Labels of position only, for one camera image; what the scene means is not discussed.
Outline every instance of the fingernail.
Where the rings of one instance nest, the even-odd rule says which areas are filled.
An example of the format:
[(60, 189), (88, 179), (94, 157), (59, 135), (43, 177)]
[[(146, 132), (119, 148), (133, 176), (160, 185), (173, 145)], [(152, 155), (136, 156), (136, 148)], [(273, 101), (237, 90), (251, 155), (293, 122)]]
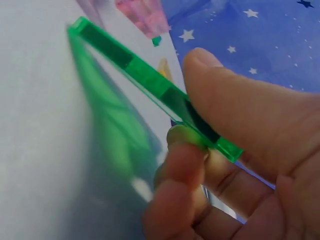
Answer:
[(203, 49), (203, 48), (195, 48), (192, 53), (194, 57), (201, 62), (202, 64), (206, 65), (207, 67), (223, 67), (221, 62), (213, 55), (211, 52)]

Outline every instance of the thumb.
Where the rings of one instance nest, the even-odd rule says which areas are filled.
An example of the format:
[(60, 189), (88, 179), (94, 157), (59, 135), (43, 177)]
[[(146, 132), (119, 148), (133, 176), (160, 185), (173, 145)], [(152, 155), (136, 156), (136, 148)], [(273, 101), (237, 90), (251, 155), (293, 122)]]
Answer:
[(318, 149), (318, 95), (237, 75), (200, 48), (185, 57), (183, 71), (196, 111), (264, 170), (291, 173)]

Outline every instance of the white star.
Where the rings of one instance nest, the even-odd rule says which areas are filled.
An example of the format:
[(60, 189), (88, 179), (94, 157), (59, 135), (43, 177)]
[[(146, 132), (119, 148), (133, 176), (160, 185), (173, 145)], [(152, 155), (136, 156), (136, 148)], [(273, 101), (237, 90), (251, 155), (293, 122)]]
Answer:
[(227, 50), (232, 54), (232, 53), (235, 53), (236, 52), (236, 47), (235, 46), (229, 46), (227, 48)]
[(248, 18), (250, 18), (250, 17), (257, 18), (258, 17), (257, 11), (252, 11), (251, 9), (249, 9), (248, 11), (243, 11), (243, 12), (248, 16)]
[(251, 74), (257, 74), (257, 69), (250, 67), (249, 73), (251, 73)]
[(195, 39), (195, 37), (193, 36), (194, 33), (194, 29), (187, 31), (187, 30), (183, 30), (183, 34), (181, 36), (179, 36), (179, 38), (183, 39), (183, 42), (186, 43), (191, 39)]

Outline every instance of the pink object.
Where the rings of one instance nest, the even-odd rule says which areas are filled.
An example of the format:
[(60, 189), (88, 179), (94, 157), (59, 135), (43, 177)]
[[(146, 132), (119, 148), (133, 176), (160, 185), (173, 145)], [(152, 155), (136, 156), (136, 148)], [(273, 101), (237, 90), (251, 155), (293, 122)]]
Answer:
[(169, 32), (161, 0), (116, 0), (115, 4), (149, 39)]

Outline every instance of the finger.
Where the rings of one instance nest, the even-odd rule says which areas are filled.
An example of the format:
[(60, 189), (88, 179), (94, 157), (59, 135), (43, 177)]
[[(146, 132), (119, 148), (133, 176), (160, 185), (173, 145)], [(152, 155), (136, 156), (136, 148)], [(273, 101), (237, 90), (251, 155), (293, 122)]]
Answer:
[(191, 226), (198, 234), (193, 236), (199, 240), (231, 239), (242, 226), (233, 217), (208, 204), (201, 207), (201, 214), (195, 221), (194, 204), (191, 192), (184, 184), (172, 180), (162, 183), (142, 220), (146, 239), (188, 239)]
[(155, 174), (155, 186), (172, 179), (184, 183), (191, 191), (197, 189), (204, 181), (205, 155), (205, 152), (190, 143), (171, 145), (164, 163)]
[(179, 138), (176, 138), (176, 140), (178, 143), (172, 142), (170, 145), (168, 156), (159, 172), (159, 175), (162, 176), (158, 179), (162, 179), (162, 181), (173, 179), (183, 182), (188, 184), (189, 189), (193, 190), (193, 227), (203, 239), (231, 238), (242, 226), (241, 223), (211, 206), (200, 186), (203, 183), (204, 156), (206, 153), (193, 144), (183, 143), (185, 141), (183, 138), (181, 141), (179, 141)]
[(318, 147), (319, 96), (239, 76), (209, 52), (184, 60), (187, 93), (214, 130), (254, 156), (276, 178), (289, 174)]
[(210, 205), (201, 186), (205, 173), (204, 156), (205, 153), (192, 144), (173, 144), (154, 177), (155, 188), (167, 180), (174, 180), (188, 186), (194, 203), (194, 221), (198, 219), (203, 209)]
[[(188, 128), (174, 128), (168, 132), (168, 136), (178, 143), (186, 142), (187, 139), (184, 137), (188, 136), (187, 131), (189, 131)], [(185, 146), (186, 150), (182, 149), (179, 154), (181, 161), (190, 166), (201, 162), (199, 159), (201, 156), (198, 156), (198, 159), (194, 154), (195, 157), (189, 157), (188, 151), (196, 151), (194, 148), (187, 149), (187, 144), (182, 146)], [(176, 160), (176, 158), (168, 158), (166, 161), (175, 162)], [(170, 171), (179, 172), (178, 166), (173, 165)], [(274, 192), (263, 182), (227, 161), (216, 151), (211, 151), (210, 156), (204, 162), (204, 172), (204, 185), (244, 218), (249, 218), (255, 209)]]
[(147, 240), (166, 240), (188, 229), (194, 209), (191, 192), (182, 183), (168, 180), (154, 194), (142, 219)]

